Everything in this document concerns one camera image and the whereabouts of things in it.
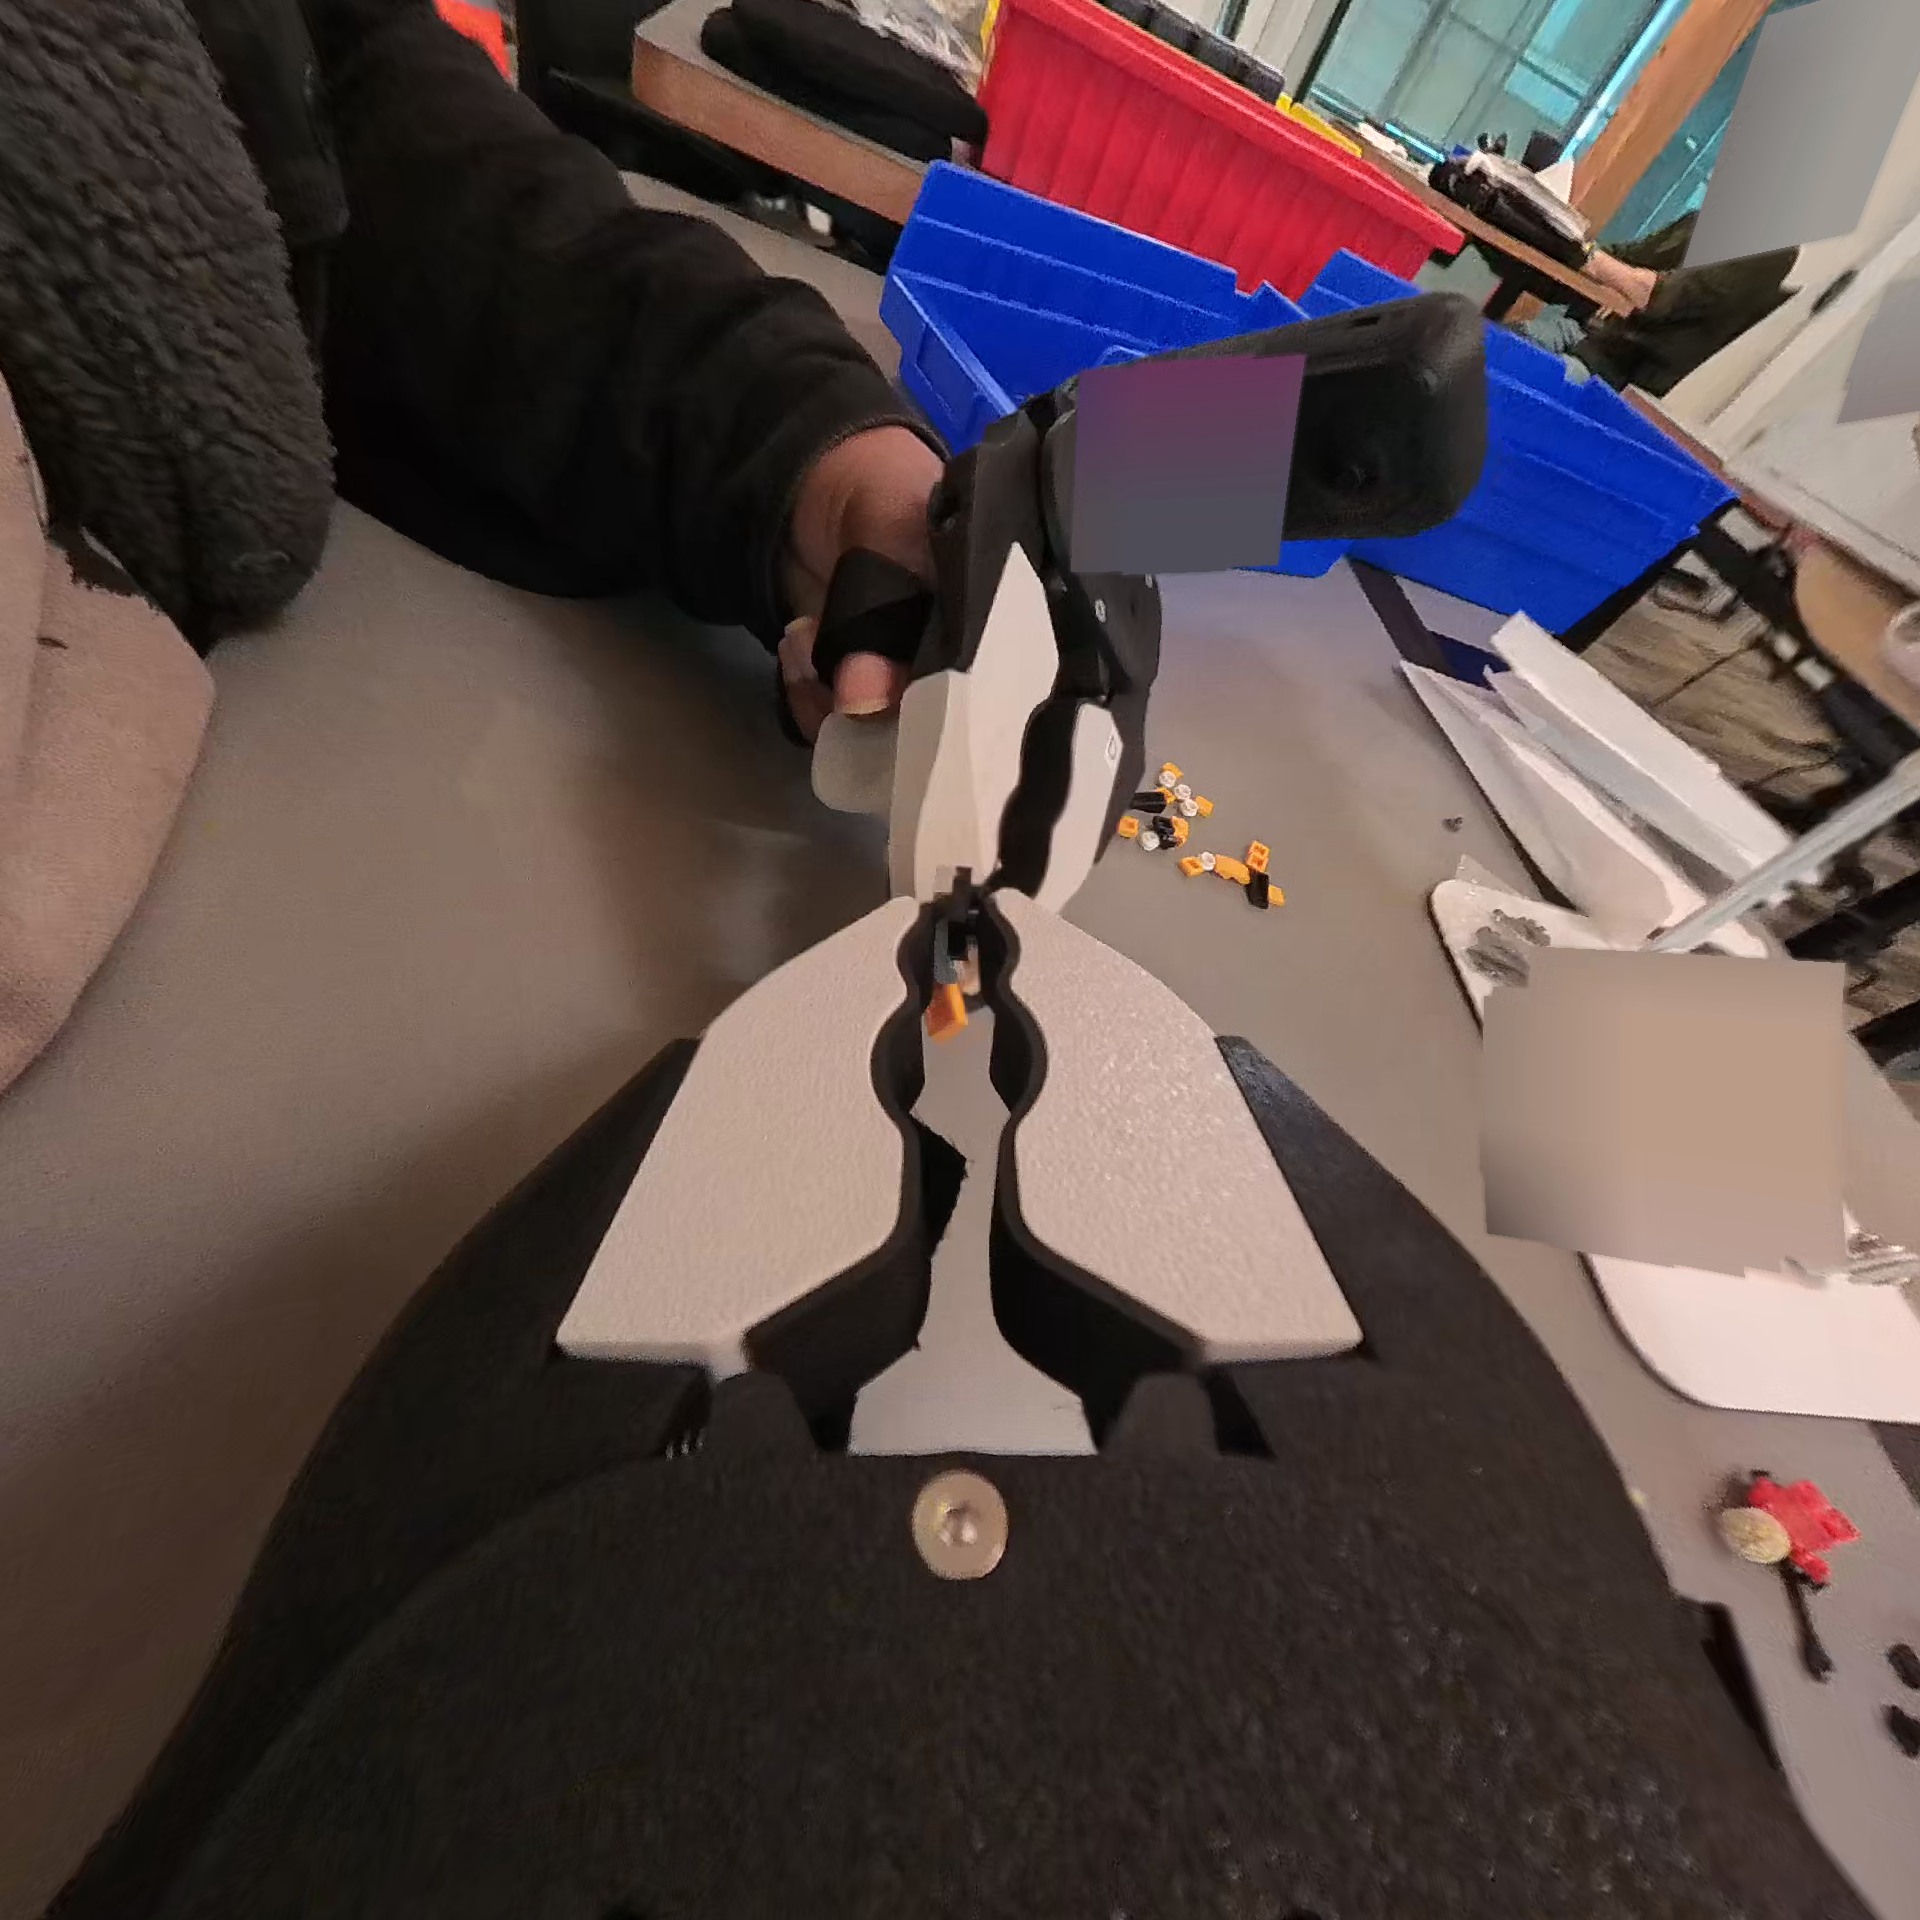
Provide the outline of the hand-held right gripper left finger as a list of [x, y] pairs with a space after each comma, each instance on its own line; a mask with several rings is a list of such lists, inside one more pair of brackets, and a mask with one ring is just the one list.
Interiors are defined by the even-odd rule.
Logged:
[[929, 913], [894, 899], [707, 1024], [566, 1308], [581, 1360], [877, 1378], [962, 1185], [913, 1118]]

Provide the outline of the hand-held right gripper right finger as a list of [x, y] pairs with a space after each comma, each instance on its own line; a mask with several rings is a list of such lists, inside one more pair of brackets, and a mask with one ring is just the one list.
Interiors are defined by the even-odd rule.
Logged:
[[1015, 1246], [1184, 1360], [1350, 1354], [1360, 1324], [1216, 1032], [1024, 894], [997, 894], [991, 1081]]

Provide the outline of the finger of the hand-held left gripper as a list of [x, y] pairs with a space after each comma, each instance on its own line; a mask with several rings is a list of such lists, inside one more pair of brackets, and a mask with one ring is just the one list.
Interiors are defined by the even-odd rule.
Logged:
[[1001, 816], [1001, 890], [1043, 910], [1067, 907], [1111, 836], [1119, 764], [1119, 730], [1106, 707], [1054, 699], [1038, 711]]
[[1088, 854], [1050, 854], [1039, 830], [1039, 876], [1022, 881], [1001, 855], [1006, 809], [1022, 776], [1024, 735], [1061, 670], [1047, 595], [1015, 544], [1001, 567], [971, 665], [910, 684], [895, 719], [895, 766], [887, 822], [890, 897], [933, 902], [960, 872], [1034, 902], [1072, 902], [1088, 881]]

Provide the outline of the pile of small lego pieces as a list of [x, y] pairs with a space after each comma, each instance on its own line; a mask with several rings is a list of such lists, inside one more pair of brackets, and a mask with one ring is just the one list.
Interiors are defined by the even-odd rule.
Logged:
[[1187, 881], [1213, 879], [1245, 897], [1259, 913], [1281, 910], [1285, 890], [1273, 874], [1273, 850], [1259, 836], [1229, 849], [1217, 836], [1216, 802], [1195, 786], [1174, 759], [1150, 766], [1138, 791], [1121, 806], [1111, 839], [1165, 859]]

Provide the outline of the small lego subassembly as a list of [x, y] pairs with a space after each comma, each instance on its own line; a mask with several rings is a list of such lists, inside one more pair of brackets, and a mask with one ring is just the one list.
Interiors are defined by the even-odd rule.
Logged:
[[981, 886], [968, 867], [954, 867], [945, 894], [933, 904], [922, 1015], [927, 1041], [957, 1035], [983, 1002], [985, 939]]

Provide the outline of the person's left forearm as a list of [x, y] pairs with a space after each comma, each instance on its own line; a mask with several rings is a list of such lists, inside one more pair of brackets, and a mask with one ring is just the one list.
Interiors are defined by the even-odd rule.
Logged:
[[337, 496], [501, 585], [779, 638], [808, 466], [885, 426], [927, 444], [888, 380], [810, 287], [637, 204], [431, 6], [304, 16], [347, 204]]

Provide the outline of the red and tan lego figure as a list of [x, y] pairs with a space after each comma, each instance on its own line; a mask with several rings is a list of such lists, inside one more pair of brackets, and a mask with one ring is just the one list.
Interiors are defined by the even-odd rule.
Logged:
[[1809, 1479], [1746, 1474], [1717, 1515], [1717, 1535], [1750, 1567], [1791, 1574], [1814, 1592], [1833, 1582], [1833, 1554], [1859, 1544], [1859, 1527]]

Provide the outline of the person's left hand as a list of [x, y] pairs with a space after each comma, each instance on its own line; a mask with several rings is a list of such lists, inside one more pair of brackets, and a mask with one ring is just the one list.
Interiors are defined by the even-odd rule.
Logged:
[[849, 552], [871, 552], [933, 585], [927, 503], [944, 476], [936, 451], [899, 426], [858, 432], [807, 468], [785, 524], [782, 592], [787, 620], [774, 649], [790, 730], [813, 746], [831, 716], [894, 714], [905, 664], [847, 655], [829, 679], [813, 665], [831, 574]]

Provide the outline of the blue plastic storage bin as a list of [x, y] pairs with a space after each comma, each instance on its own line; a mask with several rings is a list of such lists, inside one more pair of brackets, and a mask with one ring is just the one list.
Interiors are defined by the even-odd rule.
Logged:
[[903, 388], [947, 452], [1090, 369], [1336, 308], [1315, 287], [1245, 295], [1225, 265], [938, 160], [879, 291]]
[[1278, 574], [1347, 555], [1456, 602], [1565, 634], [1664, 562], [1735, 495], [1594, 377], [1483, 322], [1485, 458], [1442, 527], [1408, 540], [1289, 543]]

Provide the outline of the red plastic storage bin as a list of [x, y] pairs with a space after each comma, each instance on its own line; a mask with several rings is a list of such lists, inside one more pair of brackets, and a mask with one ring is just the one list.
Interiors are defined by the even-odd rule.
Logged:
[[997, 8], [981, 169], [1298, 297], [1350, 252], [1413, 281], [1464, 234], [1362, 158], [1093, 2]]

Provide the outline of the white paper bag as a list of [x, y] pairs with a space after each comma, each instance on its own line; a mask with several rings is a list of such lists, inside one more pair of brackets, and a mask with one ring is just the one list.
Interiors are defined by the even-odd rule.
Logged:
[[1667, 786], [1512, 676], [1401, 674], [1527, 859], [1616, 945], [1642, 945], [1784, 849], [1765, 818], [1722, 818], [1739, 795], [1710, 769]]
[[1739, 881], [1789, 834], [1739, 786], [1542, 632], [1510, 615], [1488, 641], [1485, 684], [1520, 728], [1701, 868]]

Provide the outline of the black bag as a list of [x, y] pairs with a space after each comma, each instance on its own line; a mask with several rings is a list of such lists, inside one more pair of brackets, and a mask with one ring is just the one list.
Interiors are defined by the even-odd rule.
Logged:
[[933, 139], [933, 156], [989, 137], [987, 113], [947, 66], [842, 6], [722, 6], [699, 46], [735, 79], [865, 137], [912, 132]]

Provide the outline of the wooden table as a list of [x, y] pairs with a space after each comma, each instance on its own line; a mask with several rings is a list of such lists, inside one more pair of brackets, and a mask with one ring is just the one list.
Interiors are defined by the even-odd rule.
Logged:
[[699, 46], [706, 16], [720, 8], [665, 6], [633, 31], [631, 97], [637, 108], [753, 160], [817, 204], [853, 208], [887, 224], [905, 223], [935, 160], [974, 162], [985, 154], [987, 143], [952, 143], [933, 156], [933, 139], [922, 136], [890, 132], [874, 139], [735, 79]]

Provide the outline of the beige sweatshirt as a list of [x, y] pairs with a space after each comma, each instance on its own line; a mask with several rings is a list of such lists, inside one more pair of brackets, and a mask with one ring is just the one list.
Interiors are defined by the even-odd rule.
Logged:
[[2, 394], [2, 1086], [72, 1015], [199, 766], [208, 668], [47, 506]]

